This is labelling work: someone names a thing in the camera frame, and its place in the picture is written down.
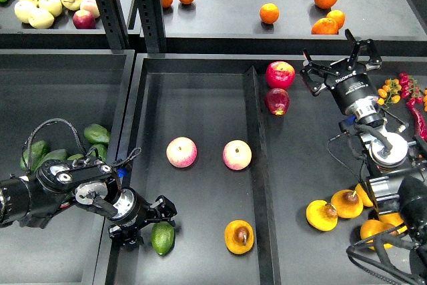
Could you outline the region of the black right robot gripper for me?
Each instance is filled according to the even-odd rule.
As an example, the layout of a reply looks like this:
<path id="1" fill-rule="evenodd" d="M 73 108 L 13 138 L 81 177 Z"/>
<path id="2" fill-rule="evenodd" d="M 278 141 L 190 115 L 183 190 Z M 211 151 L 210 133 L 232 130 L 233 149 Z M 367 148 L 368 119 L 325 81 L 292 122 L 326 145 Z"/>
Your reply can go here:
<path id="1" fill-rule="evenodd" d="M 313 96 L 318 96 L 325 89 L 330 90 L 343 115 L 372 115 L 376 113 L 378 96 L 366 69 L 381 68 L 382 58 L 372 39 L 356 40 L 349 29 L 344 33 L 354 45 L 348 60 L 341 59 L 327 67 L 315 63 L 304 49 L 305 60 L 300 75 Z M 369 56 L 366 66 L 357 62 L 361 53 Z"/>

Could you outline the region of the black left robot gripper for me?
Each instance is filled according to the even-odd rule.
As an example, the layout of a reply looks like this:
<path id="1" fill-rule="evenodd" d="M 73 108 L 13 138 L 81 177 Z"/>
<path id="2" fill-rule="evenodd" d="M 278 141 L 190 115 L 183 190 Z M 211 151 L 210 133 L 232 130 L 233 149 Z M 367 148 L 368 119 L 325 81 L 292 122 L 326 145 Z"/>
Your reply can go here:
<path id="1" fill-rule="evenodd" d="M 108 227 L 111 240 L 125 249 L 136 249 L 144 244 L 139 229 L 152 222 L 167 222 L 174 226 L 173 218 L 177 215 L 174 203 L 164 195 L 158 196 L 151 205 L 140 195 L 133 196 L 131 207 L 123 218 L 118 219 L 118 226 Z"/>

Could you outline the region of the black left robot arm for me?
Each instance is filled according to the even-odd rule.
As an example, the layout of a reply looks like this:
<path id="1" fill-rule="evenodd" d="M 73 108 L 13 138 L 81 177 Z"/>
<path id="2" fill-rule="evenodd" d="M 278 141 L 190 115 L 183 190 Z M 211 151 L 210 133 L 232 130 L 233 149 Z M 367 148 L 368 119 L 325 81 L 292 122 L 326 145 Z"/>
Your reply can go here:
<path id="1" fill-rule="evenodd" d="M 142 244 L 142 228 L 161 222 L 174 226 L 177 211 L 163 195 L 150 204 L 134 189 L 121 186 L 120 170 L 140 152 L 135 148 L 124 160 L 107 164 L 91 148 L 76 160 L 43 160 L 34 170 L 31 156 L 23 156 L 25 175 L 1 181 L 1 227 L 19 222 L 44 228 L 76 205 L 109 220 L 109 236 L 122 246 Z"/>

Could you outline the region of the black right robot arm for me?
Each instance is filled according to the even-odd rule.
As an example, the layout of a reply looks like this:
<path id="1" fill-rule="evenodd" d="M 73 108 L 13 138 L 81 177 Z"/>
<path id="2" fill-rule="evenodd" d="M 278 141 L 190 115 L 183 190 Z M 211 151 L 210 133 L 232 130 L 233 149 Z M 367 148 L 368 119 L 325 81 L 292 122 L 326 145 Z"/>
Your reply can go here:
<path id="1" fill-rule="evenodd" d="M 350 261 L 390 284 L 426 283 L 426 137 L 424 125 L 418 125 L 414 137 L 401 133 L 408 127 L 400 122 L 396 131 L 386 129 L 389 114 L 380 105 L 380 96 L 367 72 L 379 69 L 382 59 L 373 40 L 357 40 L 345 31 L 353 44 L 349 57 L 328 66 L 315 63 L 304 50 L 300 72 L 311 94 L 327 89 L 346 116 L 341 132 L 360 139 L 362 159 L 368 176 L 360 178 L 362 189 L 372 201 L 376 213 L 402 218 L 398 227 L 390 227 L 373 236 L 364 236 L 351 244 L 346 253 Z"/>

